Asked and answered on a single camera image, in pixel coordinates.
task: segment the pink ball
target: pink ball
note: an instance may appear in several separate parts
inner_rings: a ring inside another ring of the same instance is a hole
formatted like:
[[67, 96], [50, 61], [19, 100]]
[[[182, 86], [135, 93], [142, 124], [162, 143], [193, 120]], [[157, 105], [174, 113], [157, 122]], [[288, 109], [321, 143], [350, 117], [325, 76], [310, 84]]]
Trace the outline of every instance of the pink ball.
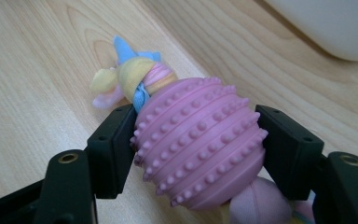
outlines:
[[210, 209], [240, 193], [263, 166], [267, 131], [234, 86], [217, 77], [175, 81], [136, 120], [134, 162], [171, 205]]

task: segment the white object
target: white object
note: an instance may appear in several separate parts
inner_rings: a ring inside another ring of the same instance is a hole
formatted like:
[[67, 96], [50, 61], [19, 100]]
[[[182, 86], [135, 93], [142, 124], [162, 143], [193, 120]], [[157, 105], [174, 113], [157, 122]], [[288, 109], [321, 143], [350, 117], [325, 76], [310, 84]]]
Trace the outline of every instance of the white object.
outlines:
[[338, 58], [358, 61], [358, 0], [265, 0]]

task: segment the plush toy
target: plush toy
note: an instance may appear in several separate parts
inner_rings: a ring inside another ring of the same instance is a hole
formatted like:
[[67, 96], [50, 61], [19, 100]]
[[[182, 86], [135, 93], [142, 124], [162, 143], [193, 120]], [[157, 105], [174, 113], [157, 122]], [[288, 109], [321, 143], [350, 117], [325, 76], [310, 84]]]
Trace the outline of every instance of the plush toy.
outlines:
[[234, 86], [217, 77], [178, 80], [159, 53], [135, 52], [119, 37], [114, 46], [117, 68], [96, 73], [93, 105], [108, 108], [123, 97], [133, 103], [134, 163], [157, 195], [189, 209], [229, 206], [229, 223], [312, 223], [308, 204], [289, 203], [257, 176], [268, 132]]

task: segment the wood grain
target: wood grain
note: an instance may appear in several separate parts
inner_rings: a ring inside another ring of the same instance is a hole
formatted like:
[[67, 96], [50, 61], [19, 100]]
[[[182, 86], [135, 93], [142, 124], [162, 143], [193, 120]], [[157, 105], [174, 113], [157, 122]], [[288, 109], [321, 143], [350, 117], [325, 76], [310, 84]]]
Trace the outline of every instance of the wood grain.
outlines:
[[[259, 1], [0, 1], [0, 197], [43, 178], [48, 160], [109, 114], [90, 106], [93, 74], [115, 64], [111, 38], [162, 53], [180, 78], [221, 77], [325, 141], [358, 155], [358, 63], [334, 58]], [[170, 208], [131, 169], [100, 223], [220, 223], [219, 210]]]

